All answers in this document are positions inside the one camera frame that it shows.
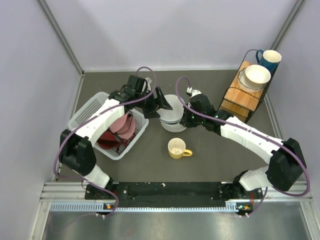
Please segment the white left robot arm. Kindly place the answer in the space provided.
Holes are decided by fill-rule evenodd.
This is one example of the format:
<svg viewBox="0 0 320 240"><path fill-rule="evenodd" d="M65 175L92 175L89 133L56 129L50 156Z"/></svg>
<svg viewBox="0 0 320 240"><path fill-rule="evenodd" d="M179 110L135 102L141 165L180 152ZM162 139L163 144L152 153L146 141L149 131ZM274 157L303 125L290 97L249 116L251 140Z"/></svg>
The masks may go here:
<svg viewBox="0 0 320 240"><path fill-rule="evenodd" d="M172 110L160 87L151 88L145 78L130 75L121 90L109 94L102 107L74 130L64 130L60 135L59 162L96 186L102 198L114 191L112 178L97 165L94 145L110 126L128 111L140 108L146 119L159 118L159 109Z"/></svg>

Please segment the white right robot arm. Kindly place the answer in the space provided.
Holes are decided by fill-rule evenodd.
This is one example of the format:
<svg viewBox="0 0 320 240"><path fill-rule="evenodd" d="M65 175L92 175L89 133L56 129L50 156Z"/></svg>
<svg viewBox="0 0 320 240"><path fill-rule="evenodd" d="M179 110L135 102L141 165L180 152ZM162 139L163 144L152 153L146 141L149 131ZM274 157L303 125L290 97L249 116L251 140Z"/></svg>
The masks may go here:
<svg viewBox="0 0 320 240"><path fill-rule="evenodd" d="M230 139L258 155L267 164L256 170L245 170L234 178L233 192L245 198L251 191L274 187L287 194L307 168L298 141L293 138L282 140L250 127L235 115L216 111L209 99L199 90L188 87L188 104L180 123L186 128L203 126L207 131Z"/></svg>

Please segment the dark red bra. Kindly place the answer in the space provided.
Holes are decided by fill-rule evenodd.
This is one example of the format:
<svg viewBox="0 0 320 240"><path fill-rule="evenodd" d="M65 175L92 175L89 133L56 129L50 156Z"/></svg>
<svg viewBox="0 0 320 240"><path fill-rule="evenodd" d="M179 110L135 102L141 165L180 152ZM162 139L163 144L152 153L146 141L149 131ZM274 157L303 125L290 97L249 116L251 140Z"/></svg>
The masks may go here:
<svg viewBox="0 0 320 240"><path fill-rule="evenodd" d="M108 130L100 136L100 138L97 140L97 144L105 150L112 148L117 148L119 150L121 146L124 146L125 148L128 147L135 137L136 134L134 133L129 139L122 139L115 133L112 133Z"/></svg>

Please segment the white plastic basket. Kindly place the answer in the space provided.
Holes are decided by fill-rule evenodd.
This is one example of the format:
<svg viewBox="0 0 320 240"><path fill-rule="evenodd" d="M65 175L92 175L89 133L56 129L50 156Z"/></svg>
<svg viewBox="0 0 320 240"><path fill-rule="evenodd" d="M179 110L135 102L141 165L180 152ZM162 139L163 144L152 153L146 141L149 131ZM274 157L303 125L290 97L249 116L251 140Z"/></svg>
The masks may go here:
<svg viewBox="0 0 320 240"><path fill-rule="evenodd" d="M73 115L67 124L67 128L72 131L89 119L101 108L108 97L109 94L106 92L101 91L96 93ZM149 120L145 119L144 115L138 110L132 109L130 110L130 114L135 120L135 130L129 139L124 139L116 135L115 138L120 141L122 145L110 149L101 148L98 143L94 146L95 149L114 161L120 160L133 147L149 124Z"/></svg>

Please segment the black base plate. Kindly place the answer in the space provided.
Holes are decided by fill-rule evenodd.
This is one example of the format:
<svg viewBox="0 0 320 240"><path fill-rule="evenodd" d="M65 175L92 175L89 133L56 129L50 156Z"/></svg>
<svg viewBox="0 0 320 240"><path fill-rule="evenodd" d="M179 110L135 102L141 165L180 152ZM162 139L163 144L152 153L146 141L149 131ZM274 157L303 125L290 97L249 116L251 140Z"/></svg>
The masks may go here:
<svg viewBox="0 0 320 240"><path fill-rule="evenodd" d="M261 189L245 191L222 182L119 182L111 190L120 208L223 207L228 200L261 199Z"/></svg>

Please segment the pink bra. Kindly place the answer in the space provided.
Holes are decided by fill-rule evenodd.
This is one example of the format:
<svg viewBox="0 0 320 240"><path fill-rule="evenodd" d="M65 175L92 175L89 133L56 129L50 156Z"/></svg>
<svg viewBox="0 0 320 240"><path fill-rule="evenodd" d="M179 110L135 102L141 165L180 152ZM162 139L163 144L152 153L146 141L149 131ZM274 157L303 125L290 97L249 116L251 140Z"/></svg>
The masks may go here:
<svg viewBox="0 0 320 240"><path fill-rule="evenodd" d="M135 132L136 121L132 112L127 112L125 115L113 122L109 130L124 140L128 140Z"/></svg>

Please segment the wooden rack with black frame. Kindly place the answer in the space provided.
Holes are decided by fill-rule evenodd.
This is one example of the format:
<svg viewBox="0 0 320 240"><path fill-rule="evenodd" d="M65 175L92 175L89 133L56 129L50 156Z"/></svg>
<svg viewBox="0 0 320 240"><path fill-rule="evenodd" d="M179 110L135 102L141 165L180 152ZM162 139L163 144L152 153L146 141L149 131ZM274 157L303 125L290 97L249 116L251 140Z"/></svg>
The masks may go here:
<svg viewBox="0 0 320 240"><path fill-rule="evenodd" d="M272 82L274 74L271 74L271 80L266 84L263 90L255 93L248 93L242 90L238 84L238 74L244 68L251 65L259 65L255 62L250 62L243 58L230 86L225 91L224 96L220 102L219 109L226 110L238 117L241 121L247 123L255 111L262 104L268 88Z"/></svg>

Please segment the yellow mug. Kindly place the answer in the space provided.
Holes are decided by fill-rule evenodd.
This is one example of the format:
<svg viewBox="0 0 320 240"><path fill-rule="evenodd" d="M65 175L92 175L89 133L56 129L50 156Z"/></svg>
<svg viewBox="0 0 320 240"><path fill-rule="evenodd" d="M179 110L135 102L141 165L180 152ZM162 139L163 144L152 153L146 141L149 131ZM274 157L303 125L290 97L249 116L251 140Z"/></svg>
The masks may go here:
<svg viewBox="0 0 320 240"><path fill-rule="evenodd" d="M174 160L182 157L191 157L193 152L186 148L186 143L181 138L172 138L168 144L168 153Z"/></svg>

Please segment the blue and white mug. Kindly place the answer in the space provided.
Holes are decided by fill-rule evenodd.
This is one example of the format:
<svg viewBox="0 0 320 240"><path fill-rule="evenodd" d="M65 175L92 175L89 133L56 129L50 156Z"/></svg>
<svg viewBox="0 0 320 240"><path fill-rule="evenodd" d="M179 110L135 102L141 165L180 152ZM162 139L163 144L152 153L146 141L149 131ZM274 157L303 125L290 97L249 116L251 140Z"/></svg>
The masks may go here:
<svg viewBox="0 0 320 240"><path fill-rule="evenodd" d="M257 64L265 67L273 75L282 60L282 55L275 50L257 50L255 54Z"/></svg>

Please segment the white bowl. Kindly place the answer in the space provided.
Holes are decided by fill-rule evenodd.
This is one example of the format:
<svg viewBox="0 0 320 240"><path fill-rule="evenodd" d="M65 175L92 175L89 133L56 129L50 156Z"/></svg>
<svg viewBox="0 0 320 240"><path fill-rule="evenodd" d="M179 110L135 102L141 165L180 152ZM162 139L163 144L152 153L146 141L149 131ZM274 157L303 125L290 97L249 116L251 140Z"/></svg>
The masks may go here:
<svg viewBox="0 0 320 240"><path fill-rule="evenodd" d="M264 66L253 64L241 70L237 76L238 85L247 93L257 93L271 80L271 73Z"/></svg>

